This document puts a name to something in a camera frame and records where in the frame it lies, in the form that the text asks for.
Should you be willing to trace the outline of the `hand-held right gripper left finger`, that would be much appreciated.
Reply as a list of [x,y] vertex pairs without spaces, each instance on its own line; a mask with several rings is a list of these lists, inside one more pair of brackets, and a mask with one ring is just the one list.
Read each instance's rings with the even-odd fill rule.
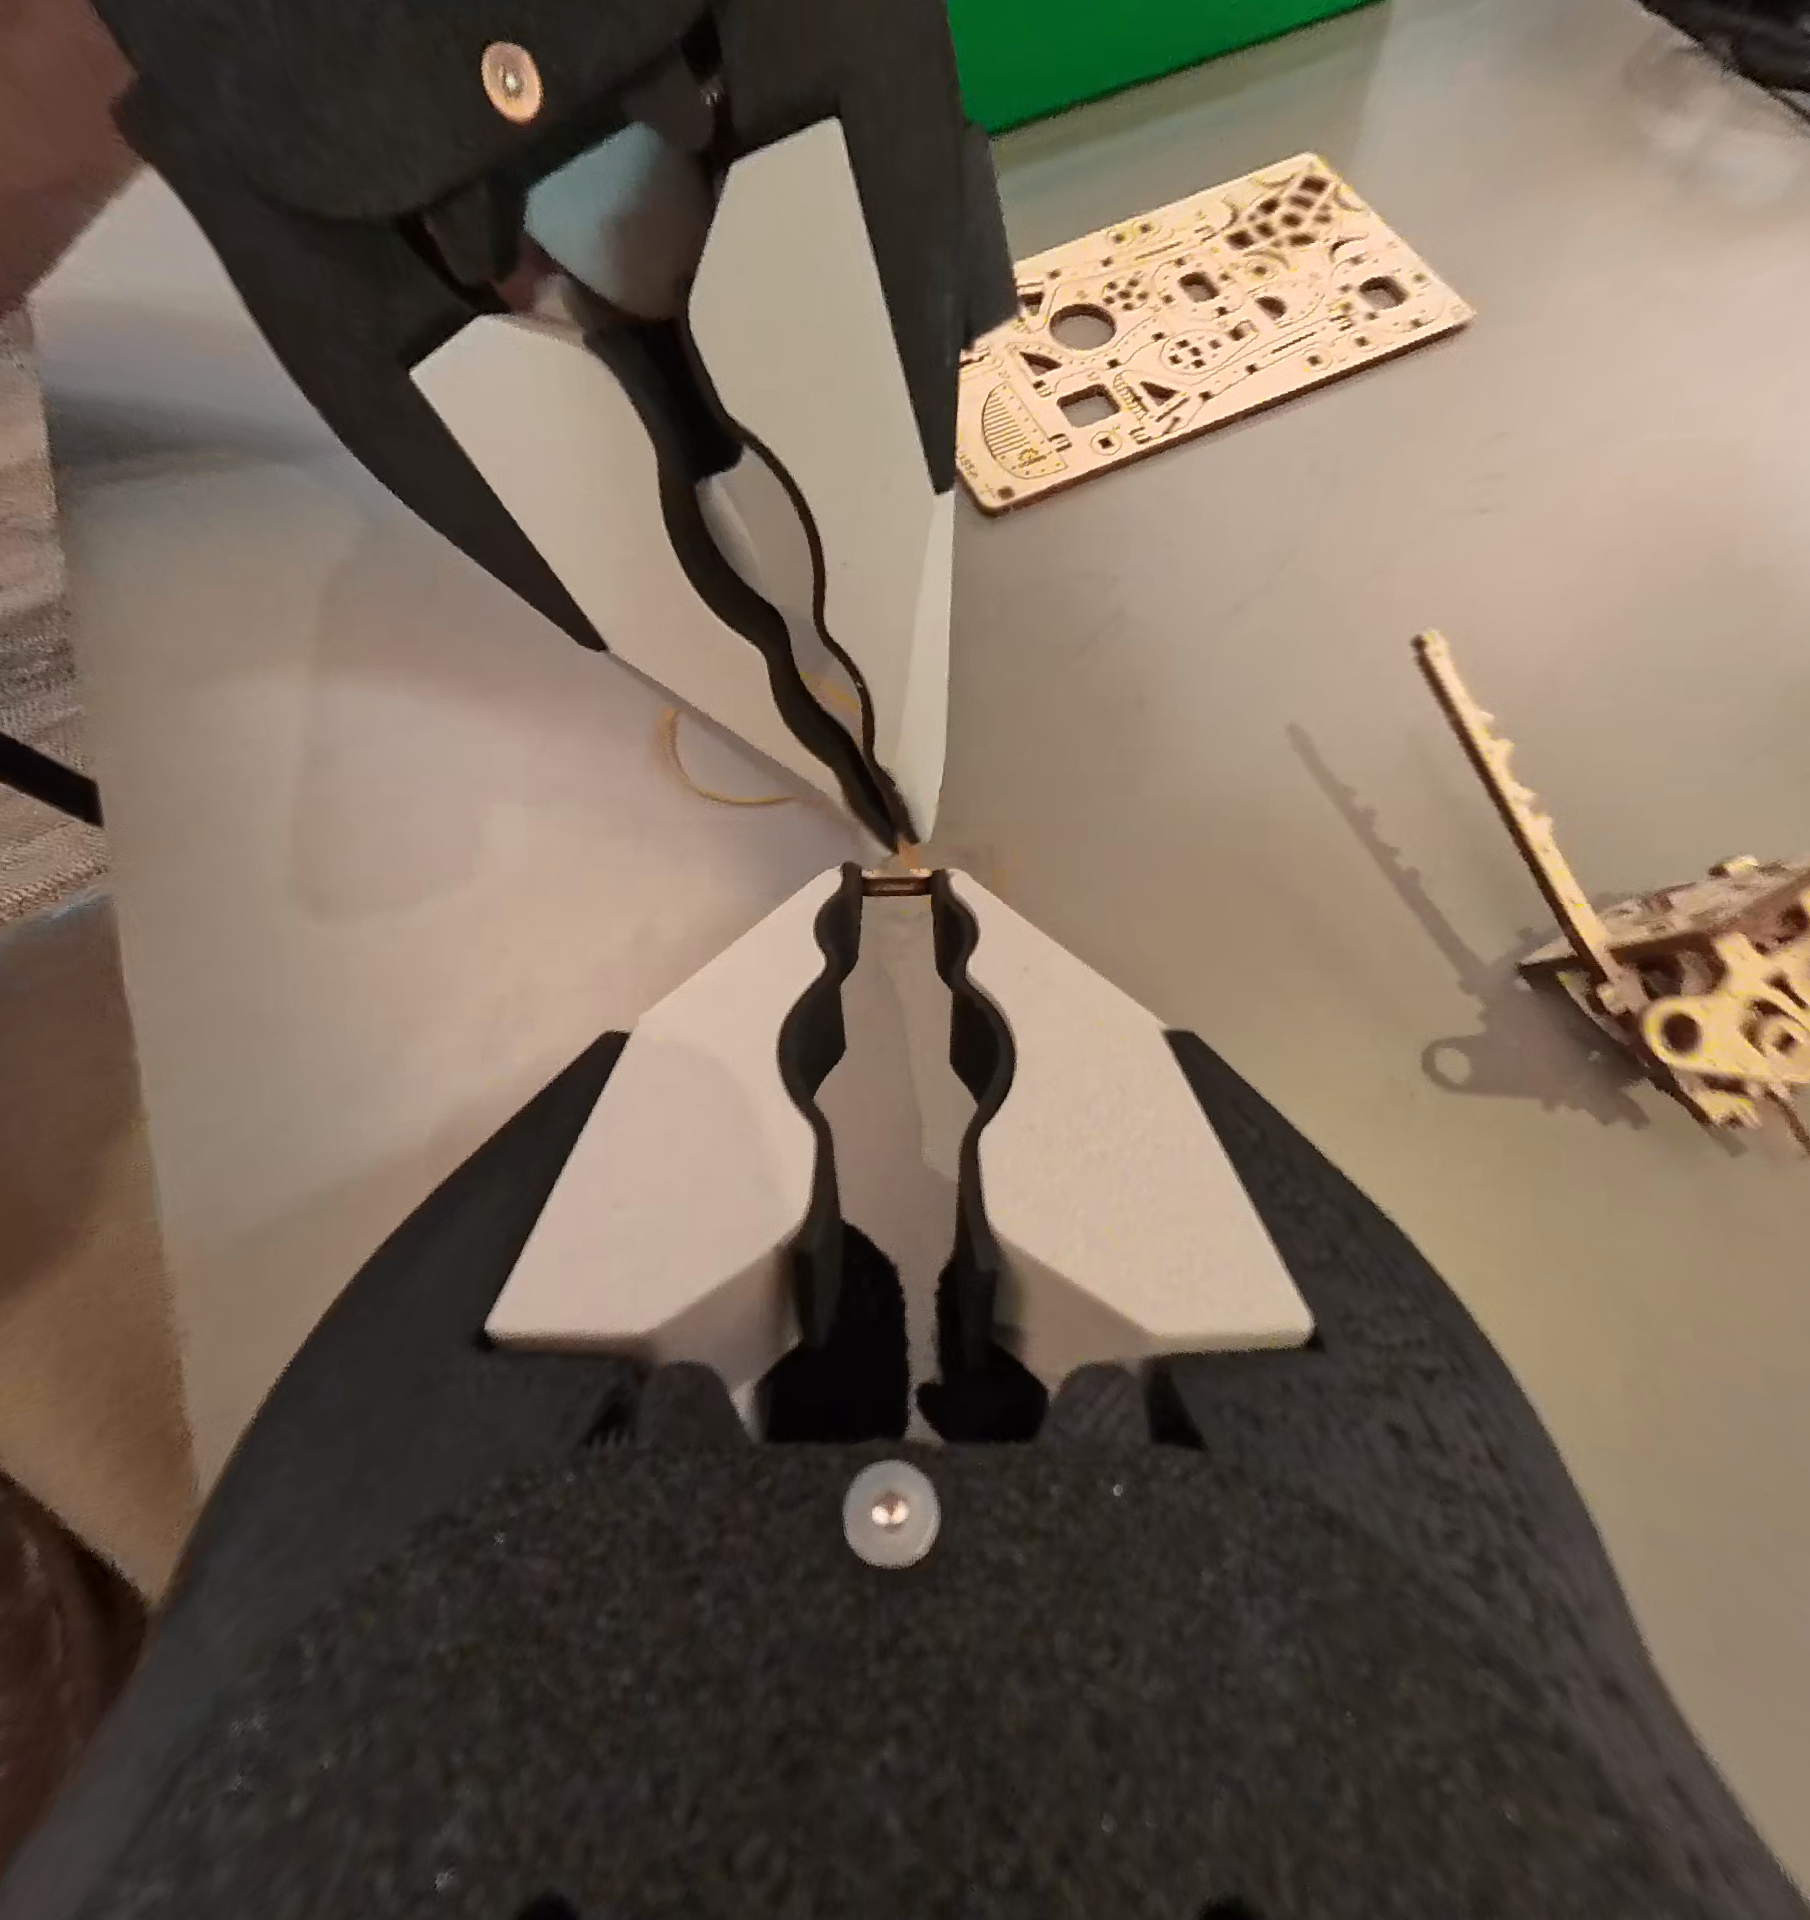
[[617,1039],[484,1325],[496,1349],[700,1364],[771,1438],[901,1438],[895,1269],[841,1211],[819,1095],[866,876],[827,869]]

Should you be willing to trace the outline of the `person's left forearm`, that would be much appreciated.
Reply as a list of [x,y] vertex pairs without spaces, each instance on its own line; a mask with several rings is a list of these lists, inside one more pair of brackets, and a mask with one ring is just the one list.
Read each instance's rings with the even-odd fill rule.
[[138,173],[132,71],[90,3],[0,3],[0,322]]

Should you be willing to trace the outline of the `black bar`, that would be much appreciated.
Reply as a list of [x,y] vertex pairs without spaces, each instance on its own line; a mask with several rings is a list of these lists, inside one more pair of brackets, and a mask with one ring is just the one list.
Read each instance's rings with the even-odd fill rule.
[[90,828],[101,828],[98,783],[0,731],[0,786]]

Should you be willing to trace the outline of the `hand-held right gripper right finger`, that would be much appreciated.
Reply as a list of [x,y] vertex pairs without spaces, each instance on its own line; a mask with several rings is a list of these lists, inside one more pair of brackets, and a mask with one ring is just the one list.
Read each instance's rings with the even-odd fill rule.
[[1084,1369],[1289,1352],[1311,1309],[1188,1072],[1200,1045],[973,876],[927,880],[955,1148],[937,1436],[1033,1436]]

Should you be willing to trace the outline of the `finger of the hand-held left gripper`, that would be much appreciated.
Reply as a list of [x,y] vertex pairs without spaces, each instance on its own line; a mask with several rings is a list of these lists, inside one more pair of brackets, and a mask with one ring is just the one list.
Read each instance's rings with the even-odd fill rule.
[[836,117],[726,170],[686,319],[715,401],[795,503],[814,634],[857,688],[895,834],[920,844],[946,767],[955,501],[926,467]]
[[877,844],[903,840],[866,746],[808,685],[788,618],[706,516],[700,484],[736,468],[745,439],[683,322],[486,315],[423,357],[412,388],[604,650]]

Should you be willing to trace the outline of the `laser-cut wooden parts sheet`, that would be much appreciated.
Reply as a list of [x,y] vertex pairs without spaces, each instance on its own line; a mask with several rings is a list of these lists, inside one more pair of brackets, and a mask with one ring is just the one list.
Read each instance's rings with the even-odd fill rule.
[[1005,516],[1445,340],[1474,307],[1301,153],[1022,259],[960,365],[955,475]]

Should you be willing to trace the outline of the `wooden model assembly with lever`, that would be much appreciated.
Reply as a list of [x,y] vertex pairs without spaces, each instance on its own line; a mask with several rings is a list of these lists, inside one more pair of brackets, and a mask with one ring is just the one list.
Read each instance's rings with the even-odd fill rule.
[[1749,1134],[1779,1122],[1810,1160],[1801,1115],[1810,1090],[1810,852],[1731,856],[1704,876],[1597,906],[1445,636],[1419,633],[1412,655],[1555,929],[1517,963],[1517,974],[1563,996],[1702,1129]]

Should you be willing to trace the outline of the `tan rubber band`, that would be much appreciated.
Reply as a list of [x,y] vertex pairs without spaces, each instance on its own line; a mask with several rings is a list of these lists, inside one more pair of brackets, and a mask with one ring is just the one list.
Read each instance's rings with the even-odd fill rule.
[[736,781],[724,781],[728,768],[751,773],[759,767],[745,749],[719,739],[706,723],[697,721],[691,729],[691,757],[686,754],[686,711],[668,706],[659,713],[655,725],[655,746],[662,767],[672,781],[691,799],[729,810],[763,813],[785,807],[809,807],[819,799],[803,783],[788,777],[773,778],[777,770],[761,774],[756,789],[740,789]]

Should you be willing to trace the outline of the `green container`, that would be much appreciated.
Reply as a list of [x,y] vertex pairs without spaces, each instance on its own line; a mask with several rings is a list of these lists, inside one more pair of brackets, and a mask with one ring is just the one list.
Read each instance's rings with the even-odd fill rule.
[[1317,24],[1362,3],[948,3],[961,101],[1014,132]]

